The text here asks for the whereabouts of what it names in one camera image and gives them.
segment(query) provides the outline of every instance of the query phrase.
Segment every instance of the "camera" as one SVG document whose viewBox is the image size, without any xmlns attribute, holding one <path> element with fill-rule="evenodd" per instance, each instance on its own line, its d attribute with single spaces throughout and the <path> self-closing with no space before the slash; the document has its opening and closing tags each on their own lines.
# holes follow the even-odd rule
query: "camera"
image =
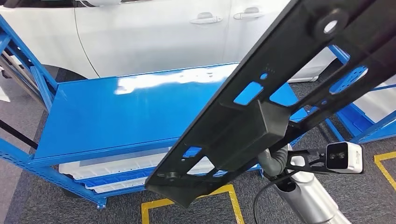
<svg viewBox="0 0 396 224">
<path fill-rule="evenodd" d="M 351 142 L 337 142 L 326 147 L 326 168 L 337 173 L 363 172 L 362 148 Z"/>
</svg>

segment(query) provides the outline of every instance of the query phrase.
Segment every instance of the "blue metal frame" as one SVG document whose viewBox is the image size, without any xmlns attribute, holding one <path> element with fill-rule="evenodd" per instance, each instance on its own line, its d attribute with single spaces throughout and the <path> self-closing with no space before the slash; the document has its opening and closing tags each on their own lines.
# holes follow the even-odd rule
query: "blue metal frame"
<svg viewBox="0 0 396 224">
<path fill-rule="evenodd" d="M 333 52 L 333 54 L 343 64 L 346 64 L 348 62 L 348 60 L 349 60 L 348 53 L 344 52 L 342 49 L 340 49 L 338 46 L 335 46 L 335 45 L 331 45 L 328 48 Z M 348 75 L 346 75 L 344 78 L 340 79 L 336 84 L 334 84 L 330 88 L 330 91 L 333 93 L 337 93 L 337 92 L 340 92 L 343 89 L 347 88 L 349 85 L 351 85 L 353 82 L 355 82 L 356 79 L 358 79 L 359 76 L 366 69 L 367 68 L 365 66 L 360 66 L 360 67 L 354 69 Z M 394 87 L 396 87 L 396 84 L 376 87 L 372 91 L 383 90 L 383 89 L 394 88 Z M 346 114 L 344 114 L 344 113 L 346 113 L 346 114 L 354 113 L 354 114 L 359 115 L 358 117 L 353 118 L 354 120 L 356 120 L 355 121 L 356 124 L 350 118 L 346 117 Z M 380 139 L 396 136 L 396 132 L 393 131 L 393 130 L 396 130 L 396 123 L 395 123 L 396 111 L 392 112 L 391 114 L 389 114 L 382 120 L 375 123 L 370 118 L 368 118 L 364 114 L 364 112 L 362 112 L 357 106 L 355 106 L 352 103 L 349 106 L 347 106 L 344 109 L 337 112 L 336 115 L 339 118 L 339 120 L 341 121 L 341 123 L 345 126 L 345 128 L 349 131 L 349 133 L 353 136 L 352 139 L 350 140 L 350 142 L 363 143 L 363 142 L 369 142 L 369 141 L 380 140 Z M 326 119 L 325 122 L 329 126 L 329 128 L 332 130 L 334 135 L 337 137 L 337 139 L 339 141 L 344 141 L 344 138 L 339 133 L 337 128 L 333 125 L 333 123 L 329 119 Z"/>
<path fill-rule="evenodd" d="M 7 24 L 4 18 L 0 15 L 0 51 L 3 51 L 4 49 L 8 49 L 11 53 L 13 53 L 22 63 L 24 68 L 33 75 L 48 111 L 50 112 L 51 109 L 53 109 L 53 112 L 51 113 L 53 114 L 55 111 L 55 107 L 53 107 L 52 104 L 55 101 L 56 96 L 54 96 L 54 94 L 50 91 L 49 86 L 52 87 L 55 91 L 57 91 L 60 85 L 54 80 L 54 78 L 52 78 L 52 76 L 43 67 L 43 65 L 40 64 L 37 58 L 32 54 L 32 52 L 27 48 L 27 46 L 22 42 L 22 40 L 18 37 L 18 35 L 11 29 L 11 27 Z M 175 71 L 177 70 L 164 71 L 164 72 L 169 73 Z M 81 82 L 82 81 L 69 82 L 69 84 L 73 84 L 73 83 L 77 84 Z M 297 101 L 297 98 L 295 99 L 286 98 L 284 99 L 284 101 L 285 103 L 292 104 L 294 103 L 294 101 Z M 294 114 L 294 118 L 298 120 L 302 119 L 305 116 L 306 116 L 306 112 L 303 109 L 298 111 L 296 114 Z M 3 139 L 0 139 L 0 158 L 24 170 L 27 170 L 35 175 L 38 175 L 39 177 L 49 181 L 50 183 L 53 183 L 78 196 L 81 196 L 82 198 L 85 198 L 91 202 L 96 203 L 98 208 L 104 208 L 106 207 L 107 197 L 141 191 L 144 190 L 144 187 L 137 186 L 137 187 L 131 187 L 127 189 L 115 190 L 111 192 L 98 194 L 92 190 L 86 189 L 80 183 L 77 183 L 81 181 L 74 181 L 73 179 L 59 173 L 54 168 L 52 168 L 51 165 L 72 162 L 72 161 L 81 161 L 81 160 L 87 160 L 87 159 L 93 159 L 99 157 L 106 157 L 112 155 L 126 154 L 136 151 L 149 150 L 153 148 L 169 147 L 172 146 L 177 139 L 178 139 L 177 137 L 167 138 L 167 139 L 151 141 L 151 142 L 142 142 L 133 145 L 121 145 L 112 148 L 86 150 L 75 154 L 62 154 L 62 155 L 46 157 L 46 158 L 35 158 L 35 155 L 29 155 L 23 152 L 22 150 L 18 149 L 17 147 L 11 145 L 10 143 L 4 141 Z M 261 169 L 261 168 L 260 166 L 251 168 L 251 170 L 256 170 L 256 169 Z"/>
<path fill-rule="evenodd" d="M 99 207 L 104 208 L 106 197 L 95 195 L 91 190 L 75 183 L 69 177 L 60 174 L 52 167 L 36 167 L 29 165 L 31 157 L 26 152 L 0 139 L 0 158 L 27 170 L 48 182 L 51 182 L 61 188 L 64 188 L 78 196 L 81 196 L 91 202 L 96 203 Z"/>
<path fill-rule="evenodd" d="M 50 111 L 54 95 L 48 89 L 47 82 L 54 90 L 57 90 L 58 83 L 33 55 L 29 48 L 27 48 L 1 15 L 0 28 L 0 52 L 4 51 L 4 49 L 8 49 L 22 63 L 23 67 L 33 74 L 47 110 Z"/>
</svg>

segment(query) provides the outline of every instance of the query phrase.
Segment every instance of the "yellow tape line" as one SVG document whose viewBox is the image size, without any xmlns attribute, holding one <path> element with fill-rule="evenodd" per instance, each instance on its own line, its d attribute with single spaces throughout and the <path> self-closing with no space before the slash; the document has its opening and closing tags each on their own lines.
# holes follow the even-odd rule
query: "yellow tape line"
<svg viewBox="0 0 396 224">
<path fill-rule="evenodd" d="M 396 152 L 375 155 L 374 163 L 378 166 L 378 168 L 380 169 L 382 174 L 384 174 L 385 178 L 389 181 L 390 185 L 392 185 L 392 187 L 396 190 L 395 180 L 392 178 L 392 176 L 389 174 L 389 172 L 385 169 L 385 167 L 381 163 L 382 160 L 388 160 L 388 159 L 393 159 L 393 158 L 396 158 Z"/>
<path fill-rule="evenodd" d="M 225 192 L 228 192 L 230 195 L 231 204 L 233 206 L 237 224 L 245 224 L 245 222 L 243 221 L 242 213 L 240 211 L 238 199 L 236 197 L 236 193 L 235 193 L 235 190 L 234 190 L 234 187 L 232 184 L 225 185 L 225 186 L 215 190 L 214 192 L 212 192 L 209 195 L 216 195 L 216 194 L 225 193 Z M 152 202 L 142 203 L 141 204 L 141 223 L 149 224 L 149 209 L 158 208 L 158 207 L 166 206 L 166 205 L 170 205 L 170 204 L 173 204 L 173 201 L 171 201 L 167 198 L 152 201 Z"/>
</svg>

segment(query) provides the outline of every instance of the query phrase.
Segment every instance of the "blue metal shelf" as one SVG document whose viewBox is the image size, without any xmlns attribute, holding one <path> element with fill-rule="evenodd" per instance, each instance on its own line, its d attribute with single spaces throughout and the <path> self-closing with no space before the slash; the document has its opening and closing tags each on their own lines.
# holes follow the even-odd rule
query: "blue metal shelf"
<svg viewBox="0 0 396 224">
<path fill-rule="evenodd" d="M 155 86 L 149 83 L 128 94 L 114 92 L 120 83 L 135 79 L 187 77 L 196 73 L 195 69 L 186 69 L 59 84 L 31 164 L 55 165 L 172 146 L 225 78 L 183 84 L 171 79 Z M 281 104 L 297 102 L 288 84 L 271 99 Z M 301 109 L 291 119 L 306 115 Z"/>
<path fill-rule="evenodd" d="M 78 182 L 88 186 L 119 182 L 149 175 L 152 168 L 75 182 L 51 165 L 172 146 L 229 75 L 229 69 L 224 73 L 221 67 L 232 65 L 58 84 L 1 15 L 0 27 L 0 49 L 8 49 L 33 74 L 49 112 L 35 154 L 29 155 L 0 139 L 0 158 L 96 203 L 98 208 L 106 206 L 109 196 L 144 187 L 96 194 Z M 214 78 L 210 81 L 202 77 Z M 270 99 L 283 105 L 297 102 L 288 84 Z M 306 116 L 301 109 L 290 119 L 298 121 Z"/>
<path fill-rule="evenodd" d="M 348 53 L 344 52 L 337 46 L 329 46 L 329 49 L 337 56 L 337 58 L 346 64 L 349 60 Z M 345 88 L 348 88 L 354 83 L 366 70 L 365 66 L 357 67 L 352 70 L 349 74 L 340 79 L 336 84 L 330 88 L 330 92 L 337 93 Z M 396 85 L 384 86 L 374 88 L 372 91 L 393 88 Z M 338 119 L 341 121 L 343 126 L 352 135 L 350 142 L 363 143 L 374 140 L 380 140 L 384 138 L 390 138 L 396 136 L 396 111 L 392 112 L 379 122 L 373 122 L 365 113 L 357 107 L 355 104 L 350 104 L 345 108 L 341 109 L 336 113 Z M 326 121 L 330 129 L 334 132 L 336 137 L 343 141 L 344 138 L 341 136 L 335 126 L 329 121 Z"/>
</svg>

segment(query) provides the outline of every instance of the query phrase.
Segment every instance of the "car door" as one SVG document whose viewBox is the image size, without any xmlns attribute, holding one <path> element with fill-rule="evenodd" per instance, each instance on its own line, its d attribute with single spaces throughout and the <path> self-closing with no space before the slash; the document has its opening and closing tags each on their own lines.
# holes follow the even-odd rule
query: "car door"
<svg viewBox="0 0 396 224">
<path fill-rule="evenodd" d="M 108 77 L 222 63 L 229 13 L 230 0 L 127 1 L 78 7 L 76 23 L 92 66 Z"/>
<path fill-rule="evenodd" d="M 241 61 L 288 3 L 289 0 L 231 0 L 225 61 Z M 323 49 L 290 81 L 314 81 L 335 58 L 328 48 Z"/>
</svg>

